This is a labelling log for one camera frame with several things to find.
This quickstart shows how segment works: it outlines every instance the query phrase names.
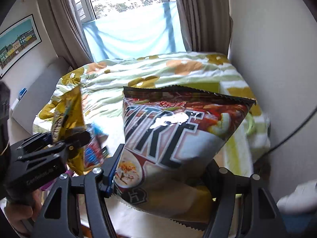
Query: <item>picture frame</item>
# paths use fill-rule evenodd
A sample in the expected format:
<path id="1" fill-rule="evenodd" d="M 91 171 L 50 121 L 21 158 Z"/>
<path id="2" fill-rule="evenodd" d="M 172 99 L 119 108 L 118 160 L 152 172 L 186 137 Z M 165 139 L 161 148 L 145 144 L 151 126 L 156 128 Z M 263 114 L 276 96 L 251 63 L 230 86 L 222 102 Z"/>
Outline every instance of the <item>picture frame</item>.
<path id="1" fill-rule="evenodd" d="M 42 42 L 33 14 L 0 34 L 0 79 L 29 50 Z"/>

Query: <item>silver screw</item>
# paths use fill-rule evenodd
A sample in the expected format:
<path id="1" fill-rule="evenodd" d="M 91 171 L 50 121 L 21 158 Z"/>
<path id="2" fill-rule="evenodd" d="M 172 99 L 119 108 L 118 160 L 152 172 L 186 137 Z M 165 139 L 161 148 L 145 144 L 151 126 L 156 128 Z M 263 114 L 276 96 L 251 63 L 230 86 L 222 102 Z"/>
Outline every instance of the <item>silver screw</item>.
<path id="1" fill-rule="evenodd" d="M 227 170 L 227 168 L 221 167 L 221 168 L 219 168 L 219 172 L 221 174 L 226 174 L 228 172 L 228 170 Z"/>
<path id="2" fill-rule="evenodd" d="M 65 180 L 68 177 L 68 174 L 61 174 L 60 179 Z"/>
<path id="3" fill-rule="evenodd" d="M 252 178 L 256 181 L 260 180 L 260 176 L 259 175 L 252 175 Z"/>
<path id="4" fill-rule="evenodd" d="M 101 172 L 101 168 L 100 167 L 95 167 L 94 169 L 93 169 L 93 173 L 94 174 L 99 174 Z"/>

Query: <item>brown curtain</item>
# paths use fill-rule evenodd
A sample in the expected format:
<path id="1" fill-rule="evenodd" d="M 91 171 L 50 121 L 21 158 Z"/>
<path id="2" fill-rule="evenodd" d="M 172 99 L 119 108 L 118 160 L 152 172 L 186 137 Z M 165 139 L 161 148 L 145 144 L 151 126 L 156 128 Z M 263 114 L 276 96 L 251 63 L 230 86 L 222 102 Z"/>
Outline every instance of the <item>brown curtain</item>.
<path id="1" fill-rule="evenodd" d="M 228 55 L 229 0 L 177 0 L 185 48 Z"/>
<path id="2" fill-rule="evenodd" d="M 72 0 L 37 0 L 56 54 L 74 68 L 92 62 L 78 12 Z"/>

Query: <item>wall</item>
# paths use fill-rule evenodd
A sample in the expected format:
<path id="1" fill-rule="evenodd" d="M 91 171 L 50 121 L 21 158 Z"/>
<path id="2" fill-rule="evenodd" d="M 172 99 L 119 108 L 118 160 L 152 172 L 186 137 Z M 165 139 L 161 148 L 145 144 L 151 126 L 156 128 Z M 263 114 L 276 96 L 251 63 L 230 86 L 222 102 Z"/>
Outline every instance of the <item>wall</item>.
<path id="1" fill-rule="evenodd" d="M 17 0 L 0 26 L 0 32 L 30 14 L 34 16 L 42 42 L 23 55 L 2 78 L 11 90 L 10 104 L 14 102 L 22 88 L 28 88 L 57 58 L 42 22 L 37 0 Z M 11 144 L 29 136 L 15 121 L 9 120 L 8 128 Z"/>
<path id="2" fill-rule="evenodd" d="M 271 119 L 277 144 L 317 104 L 317 23 L 302 0 L 230 0 L 230 59 Z M 271 156 L 275 199 L 317 179 L 316 118 Z"/>

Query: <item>bed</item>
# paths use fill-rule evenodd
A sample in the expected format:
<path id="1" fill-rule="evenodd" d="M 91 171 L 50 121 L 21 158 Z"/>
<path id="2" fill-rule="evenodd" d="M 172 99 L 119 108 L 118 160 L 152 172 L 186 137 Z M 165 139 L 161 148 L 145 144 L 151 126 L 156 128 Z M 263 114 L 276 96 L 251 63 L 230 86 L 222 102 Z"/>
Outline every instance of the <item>bed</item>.
<path id="1" fill-rule="evenodd" d="M 183 85 L 255 99 L 243 77 L 222 54 L 190 52 L 129 60 L 104 60 L 84 65 L 60 78 L 50 101 L 33 122 L 34 133 L 50 131 L 53 112 L 60 96 L 76 85 L 80 86 L 82 92 L 85 123 L 97 122 L 109 135 L 104 145 L 108 146 L 111 155 L 125 141 L 122 121 L 123 86 L 160 88 Z M 253 162 L 270 147 L 267 126 L 267 117 L 259 105 L 254 105 L 216 155 L 217 163 L 236 175 L 250 176 L 253 173 Z M 85 214 L 81 214 L 81 219 L 88 222 Z"/>

